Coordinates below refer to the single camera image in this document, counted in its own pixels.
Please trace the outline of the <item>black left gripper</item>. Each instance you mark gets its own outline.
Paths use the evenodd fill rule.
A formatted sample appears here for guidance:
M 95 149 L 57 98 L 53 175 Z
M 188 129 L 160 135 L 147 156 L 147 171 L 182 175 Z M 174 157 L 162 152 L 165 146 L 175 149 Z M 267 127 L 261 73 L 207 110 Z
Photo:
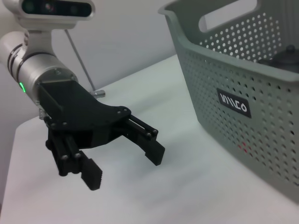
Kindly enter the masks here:
M 76 81 L 41 83 L 37 95 L 47 118 L 46 147 L 52 152 L 60 176 L 81 174 L 87 187 L 98 190 L 102 170 L 80 149 L 105 145 L 121 135 L 138 145 L 156 166 L 165 148 L 157 141 L 158 130 L 124 106 L 99 102 Z

